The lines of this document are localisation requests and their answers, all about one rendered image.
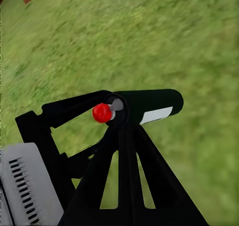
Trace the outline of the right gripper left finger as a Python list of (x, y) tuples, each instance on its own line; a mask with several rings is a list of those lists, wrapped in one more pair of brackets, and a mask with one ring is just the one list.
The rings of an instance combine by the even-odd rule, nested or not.
[[(132, 226), (125, 120), (107, 128), (58, 226)], [(113, 154), (119, 151), (118, 207), (100, 209)]]

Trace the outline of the pesticide atomizer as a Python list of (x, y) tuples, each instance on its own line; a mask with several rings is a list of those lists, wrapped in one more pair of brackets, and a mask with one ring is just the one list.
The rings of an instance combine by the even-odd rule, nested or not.
[(143, 125), (175, 115), (182, 108), (183, 96), (174, 89), (117, 91), (96, 105), (92, 116), (98, 123), (129, 119)]

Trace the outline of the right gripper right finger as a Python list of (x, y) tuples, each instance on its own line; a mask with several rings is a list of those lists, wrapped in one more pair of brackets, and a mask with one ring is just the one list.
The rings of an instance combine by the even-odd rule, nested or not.
[[(129, 119), (124, 126), (132, 226), (209, 226), (145, 129)], [(156, 209), (144, 206), (136, 153)]]

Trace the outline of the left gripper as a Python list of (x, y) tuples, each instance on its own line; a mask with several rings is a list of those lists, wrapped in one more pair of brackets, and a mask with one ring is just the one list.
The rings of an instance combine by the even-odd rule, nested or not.
[(39, 116), (30, 111), (16, 118), (23, 141), (37, 145), (63, 211), (76, 189), (70, 178), (78, 179), (84, 174), (99, 143), (68, 158), (66, 153), (59, 153), (51, 136), (51, 128), (56, 129), (94, 108), (109, 94), (110, 91), (100, 90), (66, 98), (43, 105), (43, 113)]

